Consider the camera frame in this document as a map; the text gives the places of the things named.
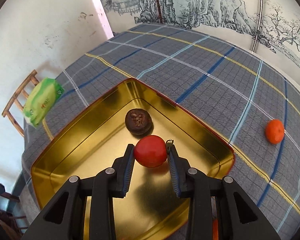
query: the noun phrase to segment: tomato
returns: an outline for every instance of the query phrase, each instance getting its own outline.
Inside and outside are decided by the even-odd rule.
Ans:
[[[213,236],[213,240],[218,240],[219,239],[219,231],[218,231],[218,220],[214,219],[213,223],[212,223],[212,236]]]
[[[164,140],[156,135],[142,138],[134,148],[134,157],[144,167],[154,168],[162,165],[167,158]]]

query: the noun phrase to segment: table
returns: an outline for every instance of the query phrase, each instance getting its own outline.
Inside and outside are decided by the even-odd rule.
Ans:
[[[141,24],[86,53],[56,80],[65,93],[46,116],[56,136],[106,91],[133,76],[202,119],[234,148],[232,176],[280,237],[300,226],[300,93],[274,68],[218,38],[172,25]],[[284,140],[267,142],[271,119]],[[25,124],[22,167],[35,199],[30,169],[50,139]],[[181,237],[184,228],[175,234]]]

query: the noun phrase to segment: orange object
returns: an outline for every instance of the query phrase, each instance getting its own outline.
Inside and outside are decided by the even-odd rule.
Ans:
[[[165,141],[157,135],[148,135],[138,141],[133,151],[136,161],[144,167],[155,168],[167,158]]]
[[[219,232],[218,232],[218,220],[214,219],[212,223],[212,239],[219,240]]]
[[[265,136],[270,143],[277,144],[283,140],[284,125],[278,119],[268,122],[265,128]]]

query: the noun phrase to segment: gold tray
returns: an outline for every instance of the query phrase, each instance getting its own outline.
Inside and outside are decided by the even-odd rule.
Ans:
[[[192,167],[222,178],[234,163],[232,148],[201,120],[136,79],[127,79],[79,114],[54,138],[34,162],[31,174],[40,208],[72,175],[95,176],[123,156],[138,138],[125,127],[133,108],[149,112],[152,134],[173,139],[178,154]],[[145,168],[135,162],[130,190],[113,199],[118,240],[165,239],[188,219],[189,201],[173,192],[167,162]],[[88,240],[90,198],[87,200],[84,239]]]

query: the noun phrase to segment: green package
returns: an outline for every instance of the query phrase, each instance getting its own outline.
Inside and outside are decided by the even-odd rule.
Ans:
[[[44,78],[32,90],[23,108],[26,122],[37,127],[63,92],[64,89],[55,79]]]

